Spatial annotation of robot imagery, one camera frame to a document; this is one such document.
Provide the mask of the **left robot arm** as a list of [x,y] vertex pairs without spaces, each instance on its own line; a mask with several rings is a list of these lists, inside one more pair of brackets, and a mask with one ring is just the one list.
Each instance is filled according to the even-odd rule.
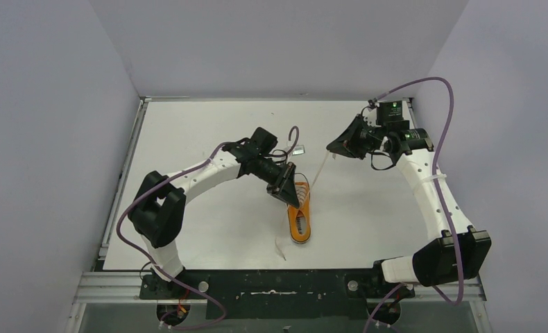
[[146,246],[141,248],[121,233],[118,237],[149,259],[157,285],[166,295],[176,296],[185,287],[185,267],[175,240],[182,229],[187,204],[199,195],[224,182],[254,175],[266,183],[266,191],[273,198],[300,207],[294,180],[296,166],[292,162],[280,163],[282,155],[273,154],[276,146],[277,137],[258,127],[251,137],[223,142],[206,160],[172,176],[157,171],[145,176],[117,226],[129,219]]

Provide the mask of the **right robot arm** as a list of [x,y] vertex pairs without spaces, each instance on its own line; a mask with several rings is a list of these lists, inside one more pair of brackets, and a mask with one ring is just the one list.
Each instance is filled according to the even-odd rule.
[[490,235],[477,230],[454,199],[446,175],[433,165],[436,145],[426,130],[414,127],[406,101],[378,102],[368,114],[360,112],[326,149],[348,158],[381,153],[409,184],[425,221],[428,244],[409,256],[375,262],[380,271],[370,287],[387,296],[397,283],[433,287],[470,280],[492,246]]

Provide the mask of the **orange canvas sneaker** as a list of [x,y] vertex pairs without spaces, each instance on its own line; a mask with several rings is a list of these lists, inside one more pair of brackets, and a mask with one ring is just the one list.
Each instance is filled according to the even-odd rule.
[[311,236],[311,186],[306,175],[303,173],[298,175],[303,179],[303,181],[295,181],[300,206],[296,208],[288,205],[286,212],[291,240],[297,244],[305,244]]

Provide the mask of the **cream shoelace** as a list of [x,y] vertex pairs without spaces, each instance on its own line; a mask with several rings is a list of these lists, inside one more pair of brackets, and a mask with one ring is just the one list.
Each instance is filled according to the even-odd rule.
[[[317,182],[317,180],[318,180],[318,178],[319,178],[319,175],[320,175],[321,171],[323,170],[323,168],[324,168],[324,166],[325,166],[325,163],[326,163],[326,161],[327,161],[327,159],[328,159],[328,157],[329,157],[329,154],[330,154],[329,151],[327,151],[327,152],[325,153],[325,157],[323,158],[323,161],[321,162],[321,164],[320,164],[320,166],[319,166],[319,168],[318,168],[318,170],[317,170],[317,173],[316,173],[316,175],[315,175],[315,177],[314,177],[314,180],[313,180],[311,183],[309,183],[309,190],[306,192],[306,196],[309,196],[309,195],[310,195],[310,191],[311,191],[311,189],[314,187],[314,185],[316,184],[316,182]],[[284,227],[284,222],[285,222],[285,221],[287,220],[287,218],[288,218],[287,210],[288,210],[288,208],[286,208],[285,211],[284,211],[284,216],[283,216],[282,222],[281,222],[281,224],[280,224],[281,227]],[[285,254],[284,254],[284,251],[281,249],[281,246],[280,246],[280,244],[279,244],[279,234],[278,234],[278,233],[275,234],[274,244],[275,244],[275,251],[276,251],[277,255],[279,255],[284,261],[286,261],[286,256],[285,256]]]

